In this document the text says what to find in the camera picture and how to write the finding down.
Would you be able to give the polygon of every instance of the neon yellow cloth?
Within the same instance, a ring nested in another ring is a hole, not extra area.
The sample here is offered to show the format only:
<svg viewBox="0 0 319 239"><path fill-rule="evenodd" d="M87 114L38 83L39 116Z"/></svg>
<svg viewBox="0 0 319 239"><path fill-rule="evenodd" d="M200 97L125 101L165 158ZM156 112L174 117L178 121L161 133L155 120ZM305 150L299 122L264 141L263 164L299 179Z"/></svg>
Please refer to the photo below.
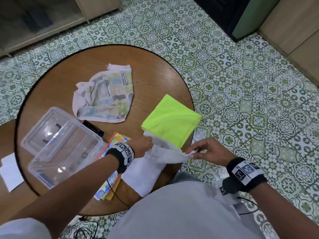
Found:
<svg viewBox="0 0 319 239"><path fill-rule="evenodd" d="M142 124L142 129L181 148L201 120L201 115L165 95Z"/></svg>

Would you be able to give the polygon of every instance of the plastic lid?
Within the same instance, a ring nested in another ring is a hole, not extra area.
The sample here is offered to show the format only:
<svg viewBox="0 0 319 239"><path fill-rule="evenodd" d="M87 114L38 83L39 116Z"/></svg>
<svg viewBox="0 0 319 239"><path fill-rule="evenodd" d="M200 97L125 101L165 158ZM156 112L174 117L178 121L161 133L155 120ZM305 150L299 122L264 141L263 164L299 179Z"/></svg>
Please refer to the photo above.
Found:
<svg viewBox="0 0 319 239"><path fill-rule="evenodd" d="M21 142L23 148L37 155L67 121L76 120L74 116L58 107L51 107Z"/></svg>
<svg viewBox="0 0 319 239"><path fill-rule="evenodd" d="M77 120L54 134L30 162L28 170L49 189L99 159L106 143Z"/></svg>

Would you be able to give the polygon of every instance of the stack of colorful cloth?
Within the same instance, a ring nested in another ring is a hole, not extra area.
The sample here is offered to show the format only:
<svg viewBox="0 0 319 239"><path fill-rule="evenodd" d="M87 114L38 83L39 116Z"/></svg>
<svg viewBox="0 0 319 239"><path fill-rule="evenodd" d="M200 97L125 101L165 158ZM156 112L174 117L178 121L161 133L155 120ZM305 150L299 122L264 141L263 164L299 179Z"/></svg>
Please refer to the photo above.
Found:
<svg viewBox="0 0 319 239"><path fill-rule="evenodd" d="M119 133L114 133L112 138L109 140L107 148L104 150L104 152L101 154L100 158L104 157L106 155L106 152L116 143L118 142L126 142L130 140L130 138L123 136ZM115 192L119 183L121 180L121 175L115 171L109 178L108 182L111 185L113 191ZM97 191L97 193L94 195L94 198L97 200L101 199L108 199L111 200L114 196L114 193L110 189L110 186L108 185L108 182L105 181L104 184L101 186L101 188Z"/></svg>

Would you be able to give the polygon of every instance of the colorful fabric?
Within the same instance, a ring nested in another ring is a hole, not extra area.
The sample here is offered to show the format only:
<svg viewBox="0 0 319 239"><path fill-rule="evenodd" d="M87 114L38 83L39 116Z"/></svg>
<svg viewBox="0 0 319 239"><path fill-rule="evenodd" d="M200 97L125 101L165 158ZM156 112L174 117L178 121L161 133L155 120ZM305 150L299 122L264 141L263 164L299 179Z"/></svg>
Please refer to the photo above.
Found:
<svg viewBox="0 0 319 239"><path fill-rule="evenodd" d="M201 115L165 95L142 124L142 129L181 148L201 120Z"/></svg>
<svg viewBox="0 0 319 239"><path fill-rule="evenodd" d="M125 121L134 91L129 65L108 65L89 82L76 84L72 109L79 120L118 123Z"/></svg>
<svg viewBox="0 0 319 239"><path fill-rule="evenodd" d="M118 142L126 142L130 140L130 138L123 136L119 133L114 133L111 139L108 142L107 148L104 150L104 152L101 154L100 158L104 157L106 155L106 152L116 143ZM121 176L118 175L117 171L115 171L109 178L108 182L110 183L113 191L116 191L119 183L121 180ZM114 196L114 193L110 189L110 186L108 185L107 181L103 183L101 188L97 191L97 193L94 195L94 198L97 200L100 199L108 199L111 200Z"/></svg>

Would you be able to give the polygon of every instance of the person's right hand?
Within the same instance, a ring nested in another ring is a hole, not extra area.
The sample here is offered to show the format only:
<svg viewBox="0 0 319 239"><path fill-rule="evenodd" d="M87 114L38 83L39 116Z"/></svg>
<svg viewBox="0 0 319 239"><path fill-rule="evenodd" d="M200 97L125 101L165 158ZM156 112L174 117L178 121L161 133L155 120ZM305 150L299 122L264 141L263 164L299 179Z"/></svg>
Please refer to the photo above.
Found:
<svg viewBox="0 0 319 239"><path fill-rule="evenodd" d="M186 154L191 151L197 151L197 153L191 154L191 159L203 159L216 165L226 165L236 158L237 156L230 152L227 148L221 145L215 138L205 138L198 142L195 142L187 150Z"/></svg>

